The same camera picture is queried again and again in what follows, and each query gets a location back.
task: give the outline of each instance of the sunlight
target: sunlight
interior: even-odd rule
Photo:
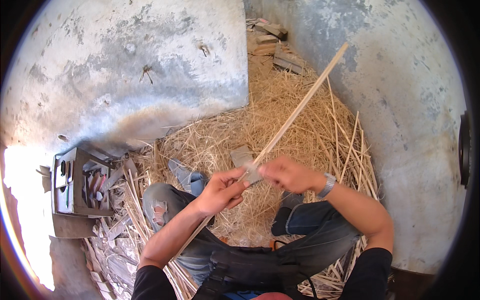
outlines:
[[[34,148],[10,147],[5,150],[5,179],[7,187],[18,200],[18,218],[22,227],[26,257],[40,280],[54,290],[50,239],[44,221],[44,204],[50,192],[44,193],[42,177],[35,169],[45,164],[45,154]]]

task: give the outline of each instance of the hand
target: hand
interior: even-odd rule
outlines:
[[[213,174],[204,191],[192,204],[204,217],[237,206],[243,201],[241,193],[250,186],[248,181],[237,180],[243,173],[244,167]]]
[[[259,167],[258,172],[273,186],[297,194],[306,190],[319,193],[326,183],[326,178],[322,173],[310,170],[286,156],[263,164]]]

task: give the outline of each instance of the black cable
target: black cable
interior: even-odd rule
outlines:
[[[300,274],[302,274],[303,276],[307,277],[307,280],[308,282],[310,283],[310,286],[312,287],[312,294],[313,294],[313,298],[314,299],[318,299],[317,298],[317,292],[315,291],[315,286],[313,285],[313,282],[312,280],[310,279],[310,277],[306,276],[304,273],[302,272],[299,272]]]
[[[282,244],[284,244],[284,245],[286,245],[286,244],[287,244],[287,243],[285,243],[284,241],[281,241],[281,240],[275,240],[275,241],[273,242],[273,250],[276,250],[276,244],[277,244],[277,243],[282,243]]]

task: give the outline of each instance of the gray slipper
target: gray slipper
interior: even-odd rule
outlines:
[[[176,158],[171,158],[168,161],[168,168],[173,175],[175,175],[186,192],[198,197],[204,191],[204,188],[208,183],[208,177],[205,173],[201,171],[192,172],[184,167]]]
[[[284,191],[280,208],[288,207],[289,209],[293,209],[295,206],[303,203],[303,198],[305,198],[304,194],[295,194],[293,192]]]
[[[168,168],[173,173],[173,175],[175,175],[183,189],[186,192],[192,192],[192,188],[190,187],[190,177],[192,175],[192,171],[184,167],[182,163],[176,158],[171,158],[168,161]]]
[[[208,183],[208,177],[202,171],[195,171],[190,175],[190,188],[192,189],[192,195],[195,197],[200,196],[204,191],[205,186]]]

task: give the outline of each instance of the blue jeans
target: blue jeans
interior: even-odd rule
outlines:
[[[153,209],[156,206],[166,207],[163,219],[168,222],[194,199],[195,196],[169,184],[155,183],[144,193],[144,213],[157,232],[161,226],[153,222]],[[269,259],[275,257],[281,265],[297,264],[301,274],[290,279],[295,285],[305,280],[306,276],[313,276],[334,263],[360,237],[360,233],[327,201],[297,205],[290,213],[286,229],[291,234],[306,236],[264,255]],[[203,228],[177,258],[177,262],[201,285],[213,269],[212,252],[222,250],[234,252],[238,251],[238,247],[228,246]]]

